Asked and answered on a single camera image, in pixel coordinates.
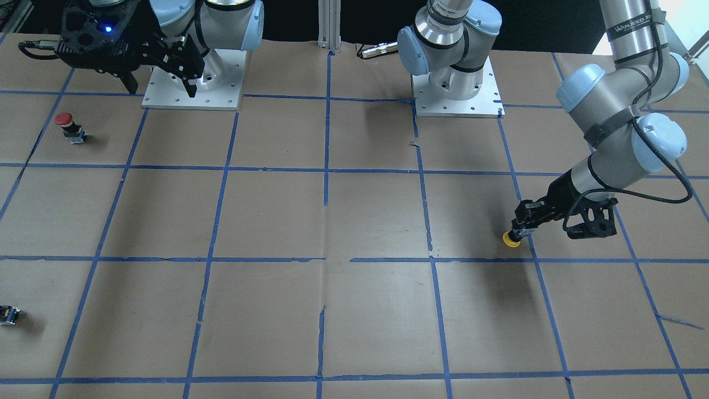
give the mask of black background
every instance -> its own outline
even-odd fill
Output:
[[[318,0],[263,0],[264,39],[318,39]],[[604,32],[598,0],[487,0],[502,14],[496,50],[591,53]],[[59,33],[62,0],[33,0],[24,33]],[[342,0],[342,40],[377,44],[396,40],[426,0]]]

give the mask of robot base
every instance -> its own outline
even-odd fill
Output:
[[[187,95],[180,81],[172,79],[174,75],[155,68],[145,90],[143,108],[238,110],[247,52],[221,49],[212,51],[219,55],[220,65],[205,66],[204,76],[197,80],[197,94],[194,98]],[[208,69],[218,71],[213,79],[208,78]]]
[[[485,61],[484,82],[478,94],[469,100],[441,97],[431,87],[428,76],[412,76],[413,93],[418,116],[455,116],[467,118],[497,118],[505,114],[490,58]]]

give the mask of light blue joint cap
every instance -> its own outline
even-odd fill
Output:
[[[410,74],[419,76],[429,73],[426,54],[410,26],[399,31],[396,41],[401,62]]]
[[[566,112],[571,112],[601,81],[605,70],[596,64],[580,67],[566,78],[557,90],[557,98]]]
[[[473,1],[473,5],[468,10],[465,20],[473,28],[489,36],[500,34],[502,26],[502,15],[495,7],[482,0]]]
[[[637,124],[645,132],[650,143],[668,161],[672,162],[681,157],[687,149],[687,136],[684,135],[682,128],[667,115],[648,114],[638,119]],[[659,172],[665,167],[635,131],[632,134],[632,151],[635,153],[637,162],[648,173]]]
[[[677,53],[669,54],[677,60],[677,63],[679,64],[679,79],[677,80],[677,85],[674,87],[674,90],[672,90],[672,93],[669,94],[671,96],[677,93],[682,87],[684,87],[685,83],[687,83],[687,80],[689,79],[689,64],[684,60],[684,58],[682,58],[681,55]]]
[[[194,0],[150,0],[150,5],[162,28],[188,13],[194,6]]]
[[[242,51],[253,51],[261,45],[261,38],[264,34],[264,4],[261,0],[256,0],[251,8],[251,17],[246,26],[246,34],[241,44]]]

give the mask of yellow ring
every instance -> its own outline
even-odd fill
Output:
[[[505,243],[506,246],[509,246],[510,248],[517,248],[520,246],[521,242],[514,242],[510,238],[510,232],[507,231],[505,234],[502,235],[502,241]]]

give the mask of red button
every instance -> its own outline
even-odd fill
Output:
[[[73,120],[74,117],[69,112],[62,112],[54,118],[54,123],[59,126],[69,126]]]

